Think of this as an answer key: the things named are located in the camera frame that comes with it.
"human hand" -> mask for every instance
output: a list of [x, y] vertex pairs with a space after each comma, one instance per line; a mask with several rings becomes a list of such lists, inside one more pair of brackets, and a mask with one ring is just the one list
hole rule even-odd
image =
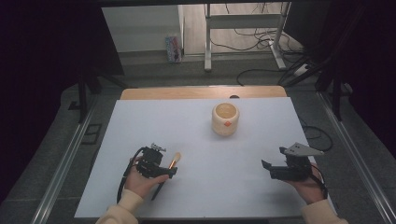
[[[311, 164], [312, 166], [318, 168], [315, 163]], [[315, 167], [312, 167], [312, 174], [317, 179], [321, 180], [320, 173]], [[308, 177], [305, 181], [284, 180], [284, 182], [292, 185], [297, 190], [298, 194], [306, 202], [306, 204], [316, 203], [325, 199], [320, 186], [311, 177]]]
[[128, 174], [125, 182], [125, 188], [134, 192], [142, 198], [145, 198], [152, 187], [162, 182], [165, 182], [169, 178], [169, 175], [160, 175], [155, 178], [145, 178], [139, 174], [136, 170], [136, 166], [131, 168], [131, 172]]

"wall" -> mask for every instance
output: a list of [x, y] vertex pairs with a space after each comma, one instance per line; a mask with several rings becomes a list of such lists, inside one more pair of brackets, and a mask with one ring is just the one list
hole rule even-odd
[[117, 52], [163, 50], [169, 35], [177, 35], [181, 43], [181, 9], [181, 6], [102, 8]]
[[2, 202], [40, 146], [64, 89], [91, 67], [110, 75], [123, 71], [96, 5], [0, 1], [0, 15]]
[[[353, 90], [349, 100], [356, 112], [396, 158], [394, 4], [387, 0], [362, 2], [366, 9], [338, 57], [337, 72]], [[356, 1], [333, 0], [323, 39], [330, 36], [337, 40], [343, 31], [340, 28], [356, 8]]]

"metal frame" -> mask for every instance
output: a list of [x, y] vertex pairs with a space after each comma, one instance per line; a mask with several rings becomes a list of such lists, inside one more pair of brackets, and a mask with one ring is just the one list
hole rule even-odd
[[40, 205], [37, 207], [35, 211], [35, 215], [32, 219], [32, 224], [38, 223], [47, 223], [47, 220], [50, 216], [50, 212], [52, 210], [53, 205], [56, 202], [59, 192], [61, 191], [62, 185], [64, 184], [64, 180], [66, 179], [67, 173], [70, 169], [70, 166], [75, 158], [79, 144], [81, 143], [82, 137], [90, 123], [93, 111], [96, 107], [98, 95], [94, 94], [91, 100], [91, 107], [88, 111], [87, 116], [80, 123], [76, 129], [75, 134], [73, 135], [72, 140], [70, 141], [69, 146], [67, 147], [66, 152], [64, 153], [61, 162], [58, 165], [58, 168], [55, 171], [51, 181], [49, 182], [49, 186], [41, 199]]
[[288, 16], [290, 2], [283, 6], [280, 14], [253, 14], [253, 15], [210, 15], [210, 4], [206, 6], [206, 42], [205, 42], [205, 71], [212, 70], [212, 45], [210, 30], [212, 29], [244, 29], [244, 28], [277, 28], [274, 41], [270, 41], [271, 51], [274, 54], [279, 70], [286, 70], [279, 52], [279, 39]]
[[350, 137], [343, 122], [339, 121], [332, 112], [332, 103], [330, 102], [329, 98], [325, 93], [322, 92], [318, 92], [318, 98], [322, 102], [322, 105], [326, 110], [334, 129], [336, 130], [341, 142], [346, 148], [346, 152], [349, 154], [349, 158], [355, 165], [355, 168], [361, 176], [361, 180], [364, 183], [364, 186], [371, 195], [385, 223], [396, 223], [396, 215], [394, 209], [389, 202], [389, 199], [384, 193], [384, 190], [382, 190], [381, 186], [375, 180], [375, 177], [373, 176], [363, 157], [359, 153], [359, 149], [356, 147], [353, 139]]

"power strip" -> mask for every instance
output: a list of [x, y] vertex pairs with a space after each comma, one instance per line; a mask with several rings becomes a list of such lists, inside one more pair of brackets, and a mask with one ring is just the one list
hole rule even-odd
[[308, 64], [306, 64], [306, 63], [301, 65], [301, 67], [294, 72], [294, 75], [299, 77], [301, 74], [306, 72], [309, 69], [309, 67], [310, 66]]

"table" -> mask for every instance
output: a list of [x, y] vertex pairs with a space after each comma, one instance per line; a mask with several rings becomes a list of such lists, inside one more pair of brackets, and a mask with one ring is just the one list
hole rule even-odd
[[[231, 95], [240, 99], [229, 99]], [[210, 129], [211, 109], [223, 101], [232, 101], [241, 112], [238, 130], [229, 137], [216, 135]], [[128, 163], [125, 158], [132, 157], [145, 144], [149, 146], [150, 141], [168, 149], [163, 165], [177, 151], [182, 159], [177, 164], [177, 175], [166, 182], [155, 201], [145, 200], [137, 217], [300, 215], [304, 201], [288, 184], [272, 180], [261, 165], [261, 159], [285, 165], [285, 157], [278, 150], [282, 144], [307, 145], [291, 100], [281, 87], [124, 91], [113, 111], [76, 217], [99, 217], [116, 202], [120, 176]]]

